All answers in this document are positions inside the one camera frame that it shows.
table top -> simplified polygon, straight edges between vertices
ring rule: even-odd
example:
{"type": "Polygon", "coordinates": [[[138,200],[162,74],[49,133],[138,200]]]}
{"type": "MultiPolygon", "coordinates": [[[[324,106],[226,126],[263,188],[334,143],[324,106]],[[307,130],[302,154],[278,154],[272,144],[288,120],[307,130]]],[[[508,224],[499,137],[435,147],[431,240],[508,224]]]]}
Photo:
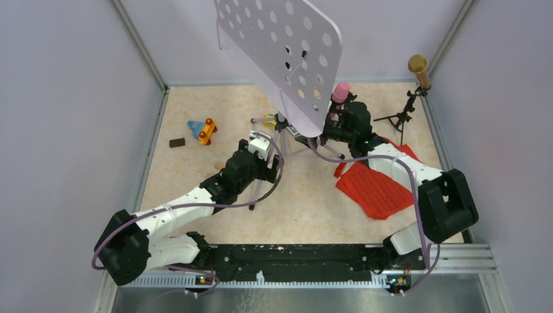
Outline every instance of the table top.
{"type": "MultiPolygon", "coordinates": [[[[414,83],[353,83],[351,91],[357,100],[367,104],[372,118],[400,112],[407,101],[407,90],[414,83]]],[[[433,167],[440,167],[436,148],[419,99],[415,102],[413,119],[406,123],[404,143],[417,157],[433,167]]],[[[164,112],[159,137],[153,153],[141,211],[171,201],[216,174],[217,163],[225,163],[236,151],[240,139],[248,138],[250,130],[272,134],[273,130],[252,124],[253,117],[276,113],[275,107],[253,85],[206,87],[172,87],[164,112]],[[200,145],[192,136],[188,120],[212,118],[218,132],[210,146],[200,145]],[[186,138],[184,147],[169,148],[169,141],[186,138]]],[[[380,136],[399,142],[399,133],[387,121],[373,123],[380,136]]],[[[288,139],[289,151],[304,146],[288,139]]],[[[329,143],[347,157],[345,143],[329,143]]],[[[331,157],[324,150],[321,152],[331,157]]],[[[256,209],[247,207],[225,209],[213,216],[188,223],[172,235],[197,231],[208,243],[381,243],[395,231],[415,221],[413,206],[390,216],[373,220],[347,195],[335,187],[336,164],[303,151],[286,159],[282,180],[275,192],[256,209]]],[[[250,201],[256,183],[252,183],[237,203],[250,201]]],[[[261,194],[271,184],[264,183],[261,194]]],[[[460,234],[447,242],[461,243],[460,234]]]]}

perforated white board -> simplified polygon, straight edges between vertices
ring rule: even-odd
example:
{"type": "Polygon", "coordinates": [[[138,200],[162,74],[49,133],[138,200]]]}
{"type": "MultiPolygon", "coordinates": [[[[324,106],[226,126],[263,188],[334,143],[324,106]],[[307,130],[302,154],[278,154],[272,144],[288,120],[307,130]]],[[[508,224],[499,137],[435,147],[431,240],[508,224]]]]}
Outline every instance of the perforated white board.
{"type": "Polygon", "coordinates": [[[250,79],[302,135],[321,134],[342,55],[336,24],[307,0],[214,2],[223,48],[247,56],[250,79]]]}

red towel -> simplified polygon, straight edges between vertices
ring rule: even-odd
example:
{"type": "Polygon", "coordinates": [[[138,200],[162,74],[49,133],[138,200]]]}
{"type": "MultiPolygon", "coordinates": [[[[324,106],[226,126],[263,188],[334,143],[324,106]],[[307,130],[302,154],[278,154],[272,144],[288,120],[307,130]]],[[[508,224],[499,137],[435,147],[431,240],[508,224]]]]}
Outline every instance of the red towel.
{"type": "MultiPolygon", "coordinates": [[[[392,144],[418,160],[409,146],[392,144]]],[[[413,204],[410,190],[379,171],[371,170],[359,162],[340,176],[342,169],[343,166],[336,169],[335,177],[340,177],[336,187],[357,202],[370,218],[385,220],[413,204]]]]}

gray wall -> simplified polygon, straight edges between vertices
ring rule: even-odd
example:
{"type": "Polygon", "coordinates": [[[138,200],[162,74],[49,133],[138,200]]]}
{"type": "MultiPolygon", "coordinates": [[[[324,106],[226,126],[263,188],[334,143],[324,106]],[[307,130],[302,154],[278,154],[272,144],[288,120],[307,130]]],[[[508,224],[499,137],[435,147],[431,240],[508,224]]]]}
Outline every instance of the gray wall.
{"type": "MultiPolygon", "coordinates": [[[[240,1],[255,6],[253,0],[240,1]]],[[[246,73],[218,49],[213,0],[122,2],[166,83],[248,81],[246,73]]],[[[431,58],[437,52],[464,0],[311,2],[342,31],[338,80],[412,81],[407,60],[415,53],[431,58]]]]}
{"type": "Polygon", "coordinates": [[[551,312],[553,2],[479,1],[430,92],[515,312],[551,312]]]}
{"type": "Polygon", "coordinates": [[[0,312],[90,312],[159,107],[107,0],[0,3],[0,312]]]}

brass cup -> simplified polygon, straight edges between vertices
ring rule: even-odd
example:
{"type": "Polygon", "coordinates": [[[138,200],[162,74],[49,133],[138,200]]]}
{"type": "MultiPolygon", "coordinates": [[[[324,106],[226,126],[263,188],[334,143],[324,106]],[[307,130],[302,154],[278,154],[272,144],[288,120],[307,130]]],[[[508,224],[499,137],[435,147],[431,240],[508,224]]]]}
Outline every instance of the brass cup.
{"type": "Polygon", "coordinates": [[[430,76],[426,68],[428,67],[428,60],[424,55],[415,54],[409,59],[408,68],[411,73],[415,74],[417,80],[421,84],[421,88],[429,90],[432,87],[430,76]]]}

